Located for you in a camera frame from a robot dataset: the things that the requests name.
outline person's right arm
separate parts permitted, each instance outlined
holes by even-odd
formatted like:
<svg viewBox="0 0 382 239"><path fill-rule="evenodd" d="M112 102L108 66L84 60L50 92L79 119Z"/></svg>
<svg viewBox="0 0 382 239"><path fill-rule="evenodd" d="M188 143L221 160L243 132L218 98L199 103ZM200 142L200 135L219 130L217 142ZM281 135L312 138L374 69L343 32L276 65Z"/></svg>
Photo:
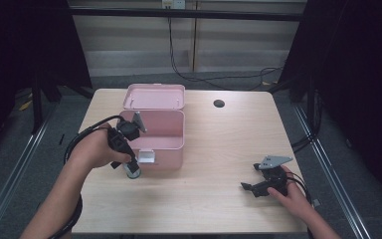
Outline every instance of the person's right arm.
<svg viewBox="0 0 382 239"><path fill-rule="evenodd" d="M294 181L287 183L287 196L283 196L274 188L268 188L269 194L277 199L295 217L300 218L311 231L315 239L337 239L339 235L328 225L318 212L308 203L305 196Z"/></svg>

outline forearm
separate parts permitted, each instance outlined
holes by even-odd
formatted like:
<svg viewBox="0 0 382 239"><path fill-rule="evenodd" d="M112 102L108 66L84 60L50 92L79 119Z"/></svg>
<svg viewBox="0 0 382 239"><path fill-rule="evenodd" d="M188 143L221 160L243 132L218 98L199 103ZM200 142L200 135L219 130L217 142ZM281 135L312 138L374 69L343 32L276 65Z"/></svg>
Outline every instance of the forearm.
<svg viewBox="0 0 382 239"><path fill-rule="evenodd" d="M49 238L71 218L90 170L69 160L21 238Z"/></svg>
<svg viewBox="0 0 382 239"><path fill-rule="evenodd" d="M340 238L314 209L307 210L300 218L305 222L315 239Z"/></svg>

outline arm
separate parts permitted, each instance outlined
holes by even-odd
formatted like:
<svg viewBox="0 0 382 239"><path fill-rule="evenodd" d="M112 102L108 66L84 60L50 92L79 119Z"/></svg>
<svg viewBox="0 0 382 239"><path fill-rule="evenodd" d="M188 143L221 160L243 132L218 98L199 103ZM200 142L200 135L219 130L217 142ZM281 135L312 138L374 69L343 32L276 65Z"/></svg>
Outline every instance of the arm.
<svg viewBox="0 0 382 239"><path fill-rule="evenodd" d="M295 182L287 183L287 196L283 196L274 188L268 188L269 194L277 199L295 217L300 218L311 230L316 239L340 238L328 223L312 208Z"/></svg>
<svg viewBox="0 0 382 239"><path fill-rule="evenodd" d="M111 161L128 162L130 156L108 146L106 129L97 130L80 141L21 238L49 238L60 230L74 213L86 177L93 168Z"/></svg>

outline pink toolbox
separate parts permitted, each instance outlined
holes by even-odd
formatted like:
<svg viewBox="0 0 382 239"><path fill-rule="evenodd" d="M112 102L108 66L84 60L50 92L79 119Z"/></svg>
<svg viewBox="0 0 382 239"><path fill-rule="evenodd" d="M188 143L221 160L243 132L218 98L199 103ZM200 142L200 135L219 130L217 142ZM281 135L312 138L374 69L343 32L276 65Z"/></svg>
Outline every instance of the pink toolbox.
<svg viewBox="0 0 382 239"><path fill-rule="evenodd" d="M185 88L181 85L133 84L120 113L126 120L140 112L147 132L129 143L141 169L178 169L184 146Z"/></svg>

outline table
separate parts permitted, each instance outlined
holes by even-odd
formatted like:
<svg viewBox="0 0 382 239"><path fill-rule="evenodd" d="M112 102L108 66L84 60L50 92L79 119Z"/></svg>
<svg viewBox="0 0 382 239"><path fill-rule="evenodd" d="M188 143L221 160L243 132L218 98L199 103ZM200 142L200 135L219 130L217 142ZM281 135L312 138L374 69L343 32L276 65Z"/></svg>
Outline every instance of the table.
<svg viewBox="0 0 382 239"><path fill-rule="evenodd" d="M126 90L95 92L80 130L123 111ZM216 108L214 101L225 106ZM241 182L258 183L253 164L266 155L294 158L269 93L186 91L184 162L173 171L97 168L87 178L74 233L291 233L306 226L271 197L255 198ZM300 175L297 161L286 164Z"/></svg>

